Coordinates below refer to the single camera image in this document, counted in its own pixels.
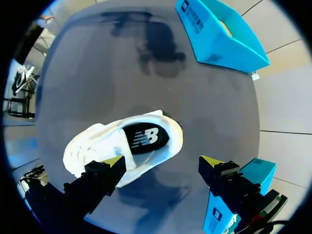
sneaker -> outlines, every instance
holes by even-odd
[[[79,178],[85,172],[84,166],[93,160],[124,156],[127,171],[116,186],[121,188],[175,156],[182,145],[180,125],[158,110],[108,125],[92,125],[68,143],[63,163]]]

gray tabletop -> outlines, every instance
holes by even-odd
[[[112,0],[73,15],[56,37],[37,96],[39,150],[51,183],[75,177],[67,143],[95,123],[153,110],[183,128],[179,154],[105,197],[86,220],[120,234],[203,233],[208,187],[198,157],[257,157],[251,76],[197,63],[175,1]]]

blue box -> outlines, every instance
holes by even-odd
[[[175,9],[198,62],[245,73],[270,64],[249,25],[224,3],[218,0],[178,0]]]

black cable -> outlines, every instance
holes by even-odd
[[[268,228],[268,227],[272,227],[272,229],[273,229],[273,226],[277,225],[277,224],[286,225],[287,223],[288,223],[287,220],[277,220],[277,221],[264,223],[264,224],[260,224],[260,225],[255,224],[255,225],[251,225],[249,227],[246,227],[245,229],[237,232],[236,234],[251,234],[251,233],[255,233],[256,231],[259,231],[261,229]]]

shoe insole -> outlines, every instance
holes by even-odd
[[[166,130],[154,123],[136,123],[123,127],[123,130],[133,155],[158,150],[169,140]]]

